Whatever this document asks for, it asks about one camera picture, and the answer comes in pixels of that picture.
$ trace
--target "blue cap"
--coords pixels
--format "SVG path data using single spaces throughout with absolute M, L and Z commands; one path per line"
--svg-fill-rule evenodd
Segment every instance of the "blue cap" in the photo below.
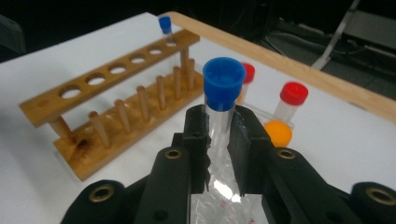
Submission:
M 171 22 L 171 18 L 168 16 L 163 16 L 160 17 L 158 19 L 158 21 L 160 22 L 160 27 L 163 30 L 163 33 L 165 35 L 169 34 L 172 32 L 172 22 Z
M 227 111 L 239 96 L 246 70 L 232 58 L 215 58 L 204 66 L 204 92 L 207 105 L 216 111 Z

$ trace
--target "wooden test tube rack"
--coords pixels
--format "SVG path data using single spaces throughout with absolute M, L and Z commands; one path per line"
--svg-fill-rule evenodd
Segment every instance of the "wooden test tube rack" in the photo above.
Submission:
M 182 30 L 174 34 L 175 46 L 158 40 L 148 46 L 104 64 L 20 105 L 36 127 L 50 124 L 60 136 L 54 142 L 60 154 L 80 180 L 102 168 L 150 131 L 203 92 L 203 76 L 194 71 L 189 46 L 199 36 Z M 134 76 L 155 63 L 180 52 L 181 66 L 173 74 L 158 76 L 148 87 L 139 86 L 136 94 L 115 100 L 115 106 L 102 114 L 92 111 L 89 122 L 71 131 L 62 113 Z M 95 78 L 103 82 L 90 84 Z M 70 91 L 77 95 L 65 97 Z

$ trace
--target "white table surface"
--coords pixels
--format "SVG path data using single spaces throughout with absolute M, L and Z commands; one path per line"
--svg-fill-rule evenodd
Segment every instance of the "white table surface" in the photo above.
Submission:
M 59 223 L 68 206 L 88 185 L 113 179 L 129 186 L 147 175 L 156 153 L 182 132 L 187 108 L 178 112 L 106 167 L 80 182 L 52 142 L 48 124 L 33 127 L 19 104 L 42 91 L 78 77 L 103 63 L 162 37 L 157 18 L 142 14 L 48 49 L 0 63 L 0 223 Z M 197 67 L 226 56 L 256 67 L 246 102 L 273 112 L 286 81 L 294 80 L 206 39 L 190 48 Z M 138 85 L 152 83 L 165 69 L 157 65 L 64 114 L 74 129 Z M 374 181 L 396 189 L 396 125 L 307 85 L 309 96 L 293 118 L 290 147 L 303 153 L 331 185 L 350 192 L 354 183 Z

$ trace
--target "red cap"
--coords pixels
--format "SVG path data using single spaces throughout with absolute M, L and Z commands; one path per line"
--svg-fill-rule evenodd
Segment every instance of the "red cap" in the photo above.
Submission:
M 254 69 L 253 65 L 251 65 L 250 63 L 242 63 L 242 65 L 244 65 L 245 70 L 247 70 L 247 75 L 245 76 L 244 84 L 248 84 L 253 81 L 254 73 L 256 72 L 256 70 Z
M 289 105 L 302 105 L 308 96 L 308 89 L 300 83 L 288 82 L 280 93 L 280 99 Z

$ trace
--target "wooden peg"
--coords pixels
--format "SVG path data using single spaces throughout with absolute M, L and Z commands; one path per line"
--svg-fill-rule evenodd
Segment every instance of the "wooden peg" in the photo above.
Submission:
M 57 119 L 49 122 L 49 125 L 62 139 L 69 140 L 71 143 L 76 142 L 76 138 L 73 135 L 72 131 L 70 131 L 69 126 L 64 121 L 62 116 L 59 116 Z
M 126 112 L 125 103 L 119 99 L 116 100 L 116 102 L 114 102 L 114 105 L 116 106 L 117 112 L 119 113 L 122 129 L 125 131 L 125 133 L 130 133 L 131 124 L 129 123 L 128 113 Z
M 149 102 L 146 95 L 146 88 L 144 86 L 138 86 L 136 88 L 137 95 L 139 96 L 140 111 L 142 113 L 142 120 L 144 122 L 149 121 Z
M 180 68 L 177 66 L 174 67 L 174 90 L 175 90 L 175 100 L 179 100 L 180 92 L 181 92 L 181 74 L 180 74 Z
M 189 48 L 180 51 L 180 67 L 181 75 L 186 76 L 189 71 Z
M 158 91 L 158 100 L 160 103 L 160 109 L 165 110 L 166 102 L 165 102 L 165 83 L 163 76 L 157 76 L 157 91 Z
M 102 140 L 104 148 L 110 147 L 110 140 L 105 130 L 105 125 L 100 120 L 100 117 L 96 111 L 92 111 L 88 117 L 90 118 L 92 127 L 96 130 L 97 134 L 99 135 L 100 139 Z
M 195 60 L 189 59 L 189 70 L 187 73 L 187 88 L 189 91 L 194 89 L 194 76 L 195 76 Z

